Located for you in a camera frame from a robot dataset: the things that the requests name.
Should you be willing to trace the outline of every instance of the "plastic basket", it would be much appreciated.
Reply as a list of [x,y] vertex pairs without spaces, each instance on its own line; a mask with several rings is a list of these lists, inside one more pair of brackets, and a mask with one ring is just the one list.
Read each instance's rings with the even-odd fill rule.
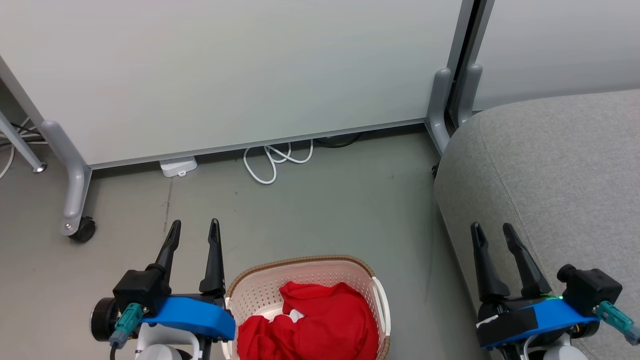
[[[387,356],[391,335],[391,315],[385,290],[379,280],[361,260],[351,256],[312,256],[269,263],[251,268],[236,277],[225,299],[227,309],[240,326],[251,315],[273,319],[282,314],[280,288],[289,281],[298,284],[334,286],[344,282],[360,292],[378,326],[378,356]],[[222,343],[227,360],[239,360],[236,342]]]

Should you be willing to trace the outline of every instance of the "red fabric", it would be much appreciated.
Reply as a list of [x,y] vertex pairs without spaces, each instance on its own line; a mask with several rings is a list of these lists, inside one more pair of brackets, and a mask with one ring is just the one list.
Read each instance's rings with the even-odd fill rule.
[[269,323],[251,316],[238,328],[240,360],[375,360],[378,328],[363,296],[341,282],[327,288],[288,282],[280,288],[282,312]]

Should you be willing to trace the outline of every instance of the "gray metal stand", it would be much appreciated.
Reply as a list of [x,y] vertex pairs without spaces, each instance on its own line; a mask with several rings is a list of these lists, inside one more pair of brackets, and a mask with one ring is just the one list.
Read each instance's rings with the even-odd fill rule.
[[80,229],[84,200],[92,171],[57,122],[46,120],[38,128],[49,142],[53,152],[67,168],[69,184],[60,231],[62,235],[71,236]]
[[33,172],[39,173],[43,172],[44,169],[47,168],[47,164],[43,163],[38,159],[37,156],[31,151],[26,142],[22,139],[20,134],[13,128],[11,122],[7,120],[4,114],[0,111],[0,131],[4,133],[7,139],[11,142],[13,146],[18,150],[18,152],[27,160],[27,162],[33,167]]
[[458,106],[454,108],[452,117],[456,123],[456,127],[462,126],[472,115],[474,109],[474,100],[476,99],[476,91],[480,84],[480,76],[482,75],[482,66],[473,64],[467,67],[466,74],[463,78],[460,99]]
[[451,81],[451,70],[444,68],[436,72],[433,77],[433,86],[431,87],[431,98],[429,100],[429,108],[427,109],[427,121],[425,125],[431,135],[433,143],[440,155],[449,143],[449,132],[444,123],[444,111],[447,107],[447,98],[449,96],[449,86]]

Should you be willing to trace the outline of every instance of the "coiled white cable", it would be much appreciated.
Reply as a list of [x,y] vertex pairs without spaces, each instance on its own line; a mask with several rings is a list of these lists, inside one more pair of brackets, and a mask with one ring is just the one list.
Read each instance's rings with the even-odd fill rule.
[[[304,160],[297,160],[291,157],[291,143],[287,143],[287,146],[289,147],[289,150],[287,151],[287,154],[284,154],[283,152],[279,151],[278,149],[267,145],[267,146],[263,146],[262,148],[264,149],[264,152],[267,153],[267,157],[269,158],[269,162],[271,163],[271,169],[273,169],[273,177],[271,178],[271,180],[262,180],[261,178],[257,177],[255,175],[255,173],[253,172],[253,170],[251,170],[251,167],[249,166],[249,163],[247,163],[246,161],[246,154],[247,152],[249,152],[249,149],[251,149],[251,147],[248,147],[244,150],[244,155],[243,155],[243,161],[244,161],[244,167],[246,167],[247,171],[249,171],[249,174],[251,174],[251,176],[260,184],[264,184],[264,185],[269,185],[269,184],[273,184],[274,181],[276,181],[276,177],[278,176],[278,172],[276,170],[276,164],[282,164],[283,162],[289,160],[293,163],[296,164],[304,164],[307,161],[309,161],[309,159],[311,158],[311,155],[313,155],[314,153],[314,141],[313,139],[311,139],[311,147],[309,148],[309,155],[307,156],[306,159]],[[280,155],[282,157],[282,159],[276,160],[272,157],[271,155],[271,151],[273,150],[273,152],[275,152],[276,154]]]

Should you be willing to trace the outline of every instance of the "white panel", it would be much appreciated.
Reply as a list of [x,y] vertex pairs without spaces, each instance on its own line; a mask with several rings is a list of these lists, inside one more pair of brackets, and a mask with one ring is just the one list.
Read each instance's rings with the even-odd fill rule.
[[495,0],[475,110],[640,88],[640,2]]
[[0,55],[87,163],[424,117],[461,0],[3,0]]

